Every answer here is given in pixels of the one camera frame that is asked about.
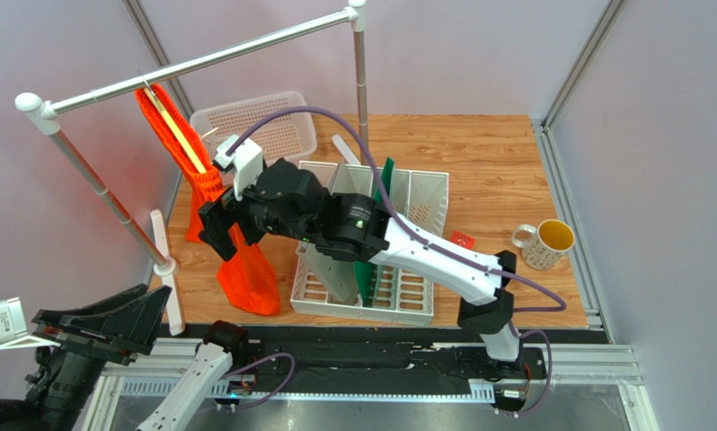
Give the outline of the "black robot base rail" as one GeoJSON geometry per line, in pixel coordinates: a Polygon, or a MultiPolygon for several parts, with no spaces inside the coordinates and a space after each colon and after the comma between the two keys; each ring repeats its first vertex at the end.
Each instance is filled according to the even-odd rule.
{"type": "Polygon", "coordinates": [[[459,329],[391,327],[249,326],[249,344],[237,366],[285,352],[254,369],[255,389],[285,393],[356,395],[464,395],[472,379],[537,383],[545,377],[540,347],[605,344],[600,331],[555,330],[524,341],[520,365],[498,365],[477,335],[459,329]]]}

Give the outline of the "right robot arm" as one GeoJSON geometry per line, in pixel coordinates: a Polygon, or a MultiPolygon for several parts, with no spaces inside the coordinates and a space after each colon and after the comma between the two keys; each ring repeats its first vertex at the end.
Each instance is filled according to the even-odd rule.
{"type": "Polygon", "coordinates": [[[514,277],[500,257],[481,254],[429,233],[390,204],[358,193],[332,193],[308,170],[278,160],[236,182],[198,211],[199,238],[229,261],[243,244],[267,234],[307,242],[324,256],[410,271],[461,298],[459,326],[477,332],[489,357],[514,363],[520,339],[513,329],[514,277]]]}

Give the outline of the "yellow clothes hanger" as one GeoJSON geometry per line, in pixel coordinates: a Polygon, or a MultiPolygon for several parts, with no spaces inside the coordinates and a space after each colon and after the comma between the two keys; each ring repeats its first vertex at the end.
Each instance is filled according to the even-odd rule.
{"type": "Polygon", "coordinates": [[[186,138],[186,136],[182,133],[180,127],[176,124],[173,116],[170,114],[170,112],[165,108],[165,106],[162,104],[161,100],[158,98],[157,94],[153,90],[153,87],[151,84],[145,79],[144,76],[141,76],[142,81],[145,85],[144,92],[147,94],[148,99],[151,101],[152,105],[155,107],[161,118],[163,119],[165,125],[169,128],[171,133],[173,134],[174,138],[179,143],[182,151],[185,153],[186,157],[189,159],[193,167],[198,173],[206,173],[207,170],[205,169],[204,164],[201,162],[200,158],[197,156],[196,152],[194,151],[193,147],[191,146],[189,140],[186,138]]]}

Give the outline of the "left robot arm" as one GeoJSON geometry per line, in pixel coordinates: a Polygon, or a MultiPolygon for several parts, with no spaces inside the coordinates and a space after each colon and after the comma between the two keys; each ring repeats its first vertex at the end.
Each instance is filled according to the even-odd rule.
{"type": "MultiPolygon", "coordinates": [[[[33,318],[35,374],[20,399],[0,399],[0,430],[72,430],[106,365],[130,365],[155,345],[169,286],[131,287],[71,310],[40,310],[33,318]]],[[[197,345],[188,370],[141,430],[183,430],[217,381],[236,365],[247,331],[216,321],[197,345]]]]}

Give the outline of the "orange shorts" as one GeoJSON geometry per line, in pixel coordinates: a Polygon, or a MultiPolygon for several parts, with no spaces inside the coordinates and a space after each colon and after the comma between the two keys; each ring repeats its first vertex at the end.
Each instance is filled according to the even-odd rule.
{"type": "MultiPolygon", "coordinates": [[[[198,210],[206,202],[219,198],[226,188],[221,174],[212,166],[198,133],[174,106],[166,90],[158,84],[151,86],[207,170],[203,174],[195,170],[148,99],[144,92],[145,88],[134,91],[134,97],[146,121],[191,187],[190,219],[185,240],[199,243],[202,224],[198,210]]],[[[234,225],[229,233],[232,235],[237,252],[231,260],[222,261],[216,273],[216,279],[225,292],[228,302],[236,309],[260,316],[280,314],[281,299],[274,268],[258,245],[249,246],[244,242],[238,225],[234,225]]]]}

